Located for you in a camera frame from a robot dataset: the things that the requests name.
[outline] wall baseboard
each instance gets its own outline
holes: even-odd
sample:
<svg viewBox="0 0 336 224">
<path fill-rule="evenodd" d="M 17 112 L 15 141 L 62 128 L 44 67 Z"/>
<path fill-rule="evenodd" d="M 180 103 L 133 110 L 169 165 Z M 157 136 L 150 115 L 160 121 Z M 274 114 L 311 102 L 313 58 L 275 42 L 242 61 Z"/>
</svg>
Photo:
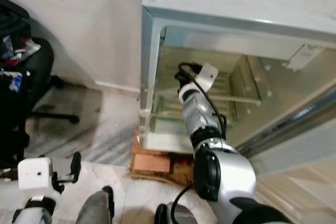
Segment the wall baseboard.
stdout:
<svg viewBox="0 0 336 224">
<path fill-rule="evenodd" d="M 99 90 L 99 91 L 108 91 L 116 94 L 127 95 L 129 97 L 139 98 L 140 89 L 125 87 L 122 85 L 117 85 L 104 81 L 88 81 L 71 76 L 59 76 L 66 83 L 71 83 L 79 86 L 84 86 L 88 89 Z"/>
</svg>

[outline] silver robot arm segment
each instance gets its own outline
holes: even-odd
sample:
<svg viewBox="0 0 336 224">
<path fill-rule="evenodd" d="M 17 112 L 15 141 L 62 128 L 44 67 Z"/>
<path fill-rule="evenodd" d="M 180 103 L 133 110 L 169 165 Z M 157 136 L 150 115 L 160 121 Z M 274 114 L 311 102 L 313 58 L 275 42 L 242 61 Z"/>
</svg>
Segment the silver robot arm segment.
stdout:
<svg viewBox="0 0 336 224">
<path fill-rule="evenodd" d="M 205 74 L 213 76 L 201 71 L 198 79 L 206 79 Z M 200 89 L 185 80 L 180 84 L 185 128 L 194 148 L 194 188 L 219 223 L 291 223 L 275 208 L 254 200 L 256 177 L 250 162 L 223 138 Z"/>
</svg>

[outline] white wall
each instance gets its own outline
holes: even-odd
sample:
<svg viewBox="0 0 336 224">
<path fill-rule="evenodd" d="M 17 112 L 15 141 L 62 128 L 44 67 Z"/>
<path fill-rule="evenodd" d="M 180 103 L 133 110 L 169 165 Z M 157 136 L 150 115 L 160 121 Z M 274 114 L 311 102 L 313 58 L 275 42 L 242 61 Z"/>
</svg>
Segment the white wall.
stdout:
<svg viewBox="0 0 336 224">
<path fill-rule="evenodd" d="M 12 0 L 26 8 L 33 32 L 47 37 L 54 72 L 83 82 L 137 90 L 141 0 Z"/>
</svg>

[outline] black office chair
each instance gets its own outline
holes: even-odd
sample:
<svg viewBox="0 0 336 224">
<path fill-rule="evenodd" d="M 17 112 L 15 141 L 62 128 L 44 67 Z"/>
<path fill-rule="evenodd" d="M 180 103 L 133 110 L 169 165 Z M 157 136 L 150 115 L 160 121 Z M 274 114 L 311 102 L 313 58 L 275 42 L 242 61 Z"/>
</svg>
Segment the black office chair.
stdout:
<svg viewBox="0 0 336 224">
<path fill-rule="evenodd" d="M 9 10 L 23 19 L 29 19 L 29 14 L 22 7 L 9 0 L 0 0 L 0 12 Z M 29 144 L 29 135 L 25 132 L 26 119 L 29 116 L 42 118 L 66 119 L 76 124 L 79 118 L 73 114 L 54 114 L 34 112 L 36 103 L 52 87 L 63 88 L 64 82 L 57 76 L 51 75 L 54 63 L 54 52 L 48 41 L 33 38 L 41 48 L 8 71 L 20 72 L 24 82 L 20 94 L 8 91 L 8 80 L 0 81 L 0 167 L 11 167 L 24 158 L 24 148 Z"/>
</svg>

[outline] gray fabric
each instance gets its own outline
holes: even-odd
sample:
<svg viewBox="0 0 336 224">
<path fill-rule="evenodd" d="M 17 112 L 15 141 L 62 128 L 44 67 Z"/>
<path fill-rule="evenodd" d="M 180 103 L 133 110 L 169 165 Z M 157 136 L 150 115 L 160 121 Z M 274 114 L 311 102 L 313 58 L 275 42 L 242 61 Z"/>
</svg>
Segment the gray fabric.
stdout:
<svg viewBox="0 0 336 224">
<path fill-rule="evenodd" d="M 91 195 L 80 210 L 76 224 L 110 224 L 108 198 L 104 191 Z"/>
</svg>

